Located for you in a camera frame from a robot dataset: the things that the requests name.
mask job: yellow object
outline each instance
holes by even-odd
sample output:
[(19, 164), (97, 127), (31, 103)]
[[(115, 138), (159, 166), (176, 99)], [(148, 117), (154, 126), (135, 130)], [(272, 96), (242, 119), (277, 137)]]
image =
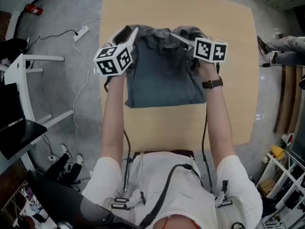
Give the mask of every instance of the yellow object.
[(284, 157), (284, 150), (278, 145), (273, 145), (271, 148), (271, 152), (277, 159), (282, 159)]

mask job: black chair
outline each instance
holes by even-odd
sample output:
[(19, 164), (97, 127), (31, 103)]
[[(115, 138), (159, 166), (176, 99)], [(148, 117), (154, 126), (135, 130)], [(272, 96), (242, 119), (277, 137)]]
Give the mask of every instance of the black chair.
[(47, 131), (44, 126), (26, 120), (17, 84), (0, 85), (0, 151), (10, 159)]

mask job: black watch strap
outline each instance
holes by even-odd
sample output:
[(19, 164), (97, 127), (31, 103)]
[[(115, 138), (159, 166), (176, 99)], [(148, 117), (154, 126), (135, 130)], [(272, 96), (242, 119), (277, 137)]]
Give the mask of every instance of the black watch strap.
[(223, 85), (224, 85), (224, 83), (220, 76), (219, 76), (218, 80), (202, 82), (202, 87), (209, 88), (209, 89), (212, 89), (213, 87), (217, 87), (217, 86), (223, 86)]

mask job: concrete floor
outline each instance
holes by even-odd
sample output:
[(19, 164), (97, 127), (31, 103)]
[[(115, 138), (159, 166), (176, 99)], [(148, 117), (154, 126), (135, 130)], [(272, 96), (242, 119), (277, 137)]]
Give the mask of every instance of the concrete floor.
[[(277, 12), (255, 0), (232, 1), (252, 9), (257, 35), (260, 35), (264, 40), (275, 40), (274, 33), (277, 31), (284, 34), (290, 33), (288, 19), (284, 13)], [(40, 0), (37, 6), (44, 9), (43, 14), (41, 16), (24, 14), (18, 37), (26, 39), (30, 36), (33, 42), (39, 35), (46, 37), (70, 29), (78, 31), (84, 22), (100, 16), (101, 4), (102, 0)], [(99, 47), (99, 20), (89, 23), (88, 26), (89, 33), (76, 43), (76, 47), (84, 51), (92, 63)], [(28, 75), (30, 99), (37, 119), (49, 113), (56, 116), (71, 109), (77, 93), (86, 82), (89, 65), (84, 55), (73, 48), (73, 35), (73, 32), (69, 32), (61, 37), (38, 41), (29, 51), (32, 54), (62, 55), (65, 57), (65, 61), (61, 63), (35, 62), (34, 68), (43, 67), (45, 72)], [(266, 59), (260, 56), (260, 63), (264, 61)], [(248, 144), (236, 146), (237, 154), (248, 175), (256, 180), (264, 168), (261, 162), (262, 157), (278, 140), (278, 137), (273, 134), (273, 127), (280, 96), (281, 68), (260, 68), (257, 80), (259, 81), (259, 96), (251, 139)], [(75, 162), (77, 153), (82, 153), (96, 161), (100, 154), (102, 120), (99, 77), (98, 74), (93, 73), (93, 70), (90, 72), (89, 84), (76, 102), (75, 114), (79, 129), (77, 139), (71, 149), (73, 157), (71, 162)], [(72, 144), (75, 128), (71, 115), (49, 129), (46, 135), (55, 154), (61, 155), (61, 143), (65, 143), (67, 146)], [(48, 152), (43, 141), (40, 141), (39, 144)], [(39, 168), (46, 170), (51, 164), (41, 147), (39, 145), (33, 147), (32, 154)], [(199, 152), (195, 155), (203, 175), (203, 182), (208, 184), (202, 155)], [(215, 170), (210, 152), (207, 152), (207, 158), (215, 182)], [(86, 158), (79, 178), (89, 177), (89, 170), (93, 166), (94, 163)], [(83, 181), (80, 187), (84, 188), (87, 182), (87, 180)]]

